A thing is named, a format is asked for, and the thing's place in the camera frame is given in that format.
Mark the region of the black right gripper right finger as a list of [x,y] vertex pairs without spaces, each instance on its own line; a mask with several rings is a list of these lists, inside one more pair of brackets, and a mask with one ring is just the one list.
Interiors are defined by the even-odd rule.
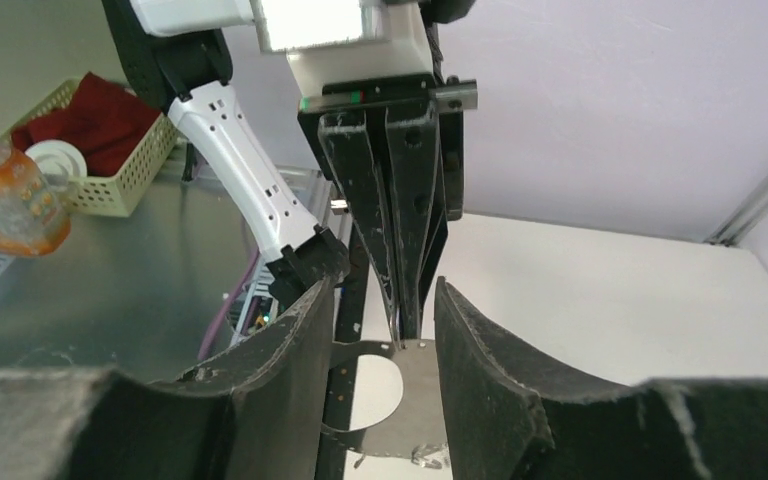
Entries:
[[444,278],[434,323],[457,479],[768,479],[768,378],[621,385],[514,335]]

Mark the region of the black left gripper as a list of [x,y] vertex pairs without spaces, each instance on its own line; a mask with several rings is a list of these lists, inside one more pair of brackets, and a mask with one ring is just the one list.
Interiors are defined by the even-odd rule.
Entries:
[[[436,107],[430,99],[393,104],[422,96]],[[389,104],[384,127],[390,215],[366,113],[325,113]],[[327,180],[336,180],[347,202],[377,276],[394,342],[417,339],[422,330],[434,267],[428,257],[434,237],[438,115],[445,210],[449,221],[457,221],[464,208],[464,112],[477,108],[476,81],[443,80],[430,73],[332,83],[299,102],[298,123],[320,170]]]

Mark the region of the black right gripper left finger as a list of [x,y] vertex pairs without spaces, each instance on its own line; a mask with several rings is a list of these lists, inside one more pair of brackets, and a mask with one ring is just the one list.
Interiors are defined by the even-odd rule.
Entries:
[[0,368],[0,479],[311,479],[333,338],[325,278],[172,382]]

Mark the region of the metal oval keyring plate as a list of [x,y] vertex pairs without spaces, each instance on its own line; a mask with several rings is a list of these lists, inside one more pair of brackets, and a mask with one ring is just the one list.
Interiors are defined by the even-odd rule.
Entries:
[[360,363],[360,398],[349,410],[349,425],[325,421],[324,436],[361,457],[399,459],[431,471],[450,469],[435,342],[332,343],[334,373],[354,360]]

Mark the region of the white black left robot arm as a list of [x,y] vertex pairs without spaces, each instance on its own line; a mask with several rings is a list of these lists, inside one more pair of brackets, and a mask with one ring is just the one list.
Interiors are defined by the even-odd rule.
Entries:
[[445,76],[438,28],[469,1],[107,1],[130,86],[205,158],[294,303],[348,271],[348,252],[280,176],[232,83],[223,31],[251,25],[286,57],[297,120],[347,203],[377,275],[391,338],[416,339],[447,240],[463,213],[464,114],[477,84]]

